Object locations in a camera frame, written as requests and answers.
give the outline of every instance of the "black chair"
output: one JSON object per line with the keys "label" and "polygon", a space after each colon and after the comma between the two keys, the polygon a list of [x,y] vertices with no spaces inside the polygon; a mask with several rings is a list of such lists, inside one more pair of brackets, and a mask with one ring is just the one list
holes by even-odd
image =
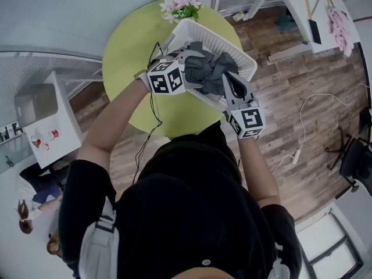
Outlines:
{"label": "black chair", "polygon": [[344,132],[341,127],[338,127],[341,135],[341,148],[338,150],[329,150],[325,148],[326,152],[338,153],[336,161],[332,166],[327,166],[332,170],[336,164],[341,160],[341,167],[339,174],[350,184],[351,191],[356,192],[359,189],[355,185],[353,179],[360,181],[372,195],[372,152],[369,146],[372,143],[362,138],[352,138],[350,134],[346,134],[347,142],[344,142]]}

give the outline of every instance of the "floor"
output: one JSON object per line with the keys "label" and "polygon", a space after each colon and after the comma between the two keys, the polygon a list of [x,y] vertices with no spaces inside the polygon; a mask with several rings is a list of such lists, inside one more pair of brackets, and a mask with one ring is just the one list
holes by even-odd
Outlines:
{"label": "floor", "polygon": [[[267,65],[270,53],[281,51],[301,41],[298,30],[279,32],[274,24],[281,8],[260,10],[253,20],[234,22],[243,50],[258,63],[251,83],[260,105],[264,107],[267,127],[260,134],[258,144],[270,168],[274,168],[285,154],[293,155],[303,139],[299,110],[305,98],[315,93],[331,93],[350,102],[358,83],[365,83],[362,59],[357,46],[349,58],[338,49],[302,55],[274,65]],[[94,83],[71,100],[77,121],[85,133],[108,104],[102,83]],[[338,126],[357,136],[358,113],[368,105],[366,88],[359,86],[355,101],[342,105],[331,96],[308,99],[302,111],[306,128],[300,158],[296,165],[285,158],[275,176],[279,184],[282,204],[295,220],[306,217],[327,203],[347,187],[338,169],[329,171],[326,165],[335,156],[324,152],[324,147],[338,148]],[[222,129],[237,158],[239,150],[234,131],[224,123]],[[110,175],[117,190],[117,198],[131,184],[137,169],[134,156],[147,134],[129,125],[111,157]],[[167,138],[152,137],[141,167]]]}

